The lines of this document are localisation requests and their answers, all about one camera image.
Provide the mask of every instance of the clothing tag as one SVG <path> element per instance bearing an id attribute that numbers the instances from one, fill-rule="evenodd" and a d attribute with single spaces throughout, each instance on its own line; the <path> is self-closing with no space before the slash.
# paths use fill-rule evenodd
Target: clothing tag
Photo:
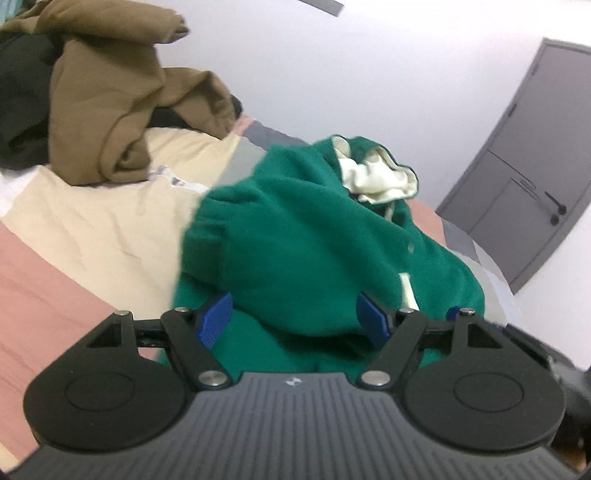
<path id="1" fill-rule="evenodd" d="M 178 187 L 186 190 L 192 190 L 199 194 L 205 194 L 209 191 L 209 187 L 206 187 L 202 183 L 198 182 L 187 182 L 183 179 L 178 178 L 174 172 L 166 165 L 159 165 L 156 170 L 152 170 L 148 173 L 148 180 L 154 180 L 156 177 L 167 179 L 173 187 Z"/>

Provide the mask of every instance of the green hoodie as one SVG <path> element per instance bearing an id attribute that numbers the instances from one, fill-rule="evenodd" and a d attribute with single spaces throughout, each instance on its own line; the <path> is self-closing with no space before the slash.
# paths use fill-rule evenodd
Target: green hoodie
<path id="1" fill-rule="evenodd" d="M 365 138 L 347 141 L 358 164 L 376 147 L 389 155 Z M 341 176 L 331 139 L 274 145 L 250 178 L 212 190 L 196 212 L 174 305 L 197 308 L 230 291 L 232 320 L 213 353 L 234 378 L 343 371 L 353 379 L 375 352 L 356 320 L 356 298 L 367 291 L 404 306 L 400 274 L 432 318 L 452 306 L 484 312 L 470 269 L 413 224 L 404 200 L 389 203 L 386 219 L 385 205 L 352 199 Z"/>

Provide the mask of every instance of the door handle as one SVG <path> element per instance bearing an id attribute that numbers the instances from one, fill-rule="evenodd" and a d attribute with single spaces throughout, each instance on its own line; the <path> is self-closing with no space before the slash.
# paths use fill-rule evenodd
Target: door handle
<path id="1" fill-rule="evenodd" d="M 552 203 L 554 203 L 558 207 L 558 214 L 559 215 L 566 215 L 566 205 L 564 203 L 560 203 L 558 200 L 556 200 L 554 197 L 552 197 L 552 195 L 549 194 L 548 192 L 544 192 L 544 195 L 546 195 L 550 200 L 552 200 Z"/>
<path id="2" fill-rule="evenodd" d="M 538 194 L 536 192 L 533 191 L 533 189 L 531 188 L 531 186 L 526 183 L 523 180 L 520 180 L 519 182 L 517 182 L 515 179 L 512 179 L 517 185 L 519 185 L 523 191 L 525 191 L 530 197 L 532 197 L 534 200 L 538 201 L 542 207 L 546 208 L 546 206 L 544 206 L 544 202 L 542 202 L 542 199 L 538 196 Z M 556 206 L 558 206 L 558 213 L 561 215 L 564 215 L 566 213 L 566 205 L 562 205 L 558 200 L 556 200 L 554 197 L 552 197 L 551 194 L 549 194 L 548 192 L 544 192 L 546 194 L 546 196 L 552 200 L 554 202 L 554 204 Z M 555 213 L 553 213 L 552 215 L 550 215 L 550 225 L 552 226 L 556 226 L 560 223 L 560 217 L 558 215 L 556 215 Z"/>

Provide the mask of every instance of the beige bed sheet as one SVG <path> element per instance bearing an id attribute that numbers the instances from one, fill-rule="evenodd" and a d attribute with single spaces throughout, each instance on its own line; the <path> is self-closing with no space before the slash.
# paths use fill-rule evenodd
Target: beige bed sheet
<path id="1" fill-rule="evenodd" d="M 224 140 L 177 129 L 151 129 L 154 168 L 211 186 L 239 137 Z M 44 260 L 135 318 L 170 307 L 180 242 L 200 198 L 170 174 L 124 186 L 72 187 L 45 167 L 15 199 L 4 224 Z"/>

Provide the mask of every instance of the metal pin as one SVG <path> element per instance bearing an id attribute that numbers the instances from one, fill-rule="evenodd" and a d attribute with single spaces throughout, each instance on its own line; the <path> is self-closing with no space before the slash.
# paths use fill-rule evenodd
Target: metal pin
<path id="1" fill-rule="evenodd" d="M 228 376 L 218 370 L 206 370 L 200 373 L 197 379 L 208 387 L 219 387 L 228 381 Z"/>
<path id="2" fill-rule="evenodd" d="M 471 315 L 475 315 L 476 314 L 476 310 L 473 309 L 472 307 L 462 307 L 460 309 L 460 315 L 462 315 L 463 317 L 469 317 Z"/>
<path id="3" fill-rule="evenodd" d="M 381 387 L 390 382 L 390 375 L 381 370 L 370 370 L 361 375 L 361 381 L 372 387 Z"/>

